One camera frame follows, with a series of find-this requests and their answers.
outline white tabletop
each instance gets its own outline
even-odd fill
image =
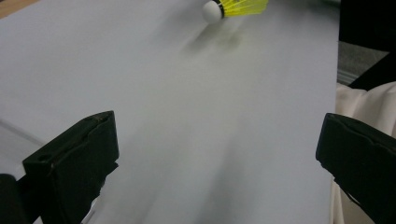
[[[95,223],[324,224],[338,10],[273,0],[208,26],[205,0],[40,0],[0,20],[0,120],[48,142],[114,110]]]

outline wooden floor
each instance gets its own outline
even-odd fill
[[[0,19],[23,9],[38,0],[0,0]]]

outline shuttlecock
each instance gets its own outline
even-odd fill
[[[203,14],[208,23],[215,23],[224,17],[262,13],[268,0],[212,0],[204,4]]]

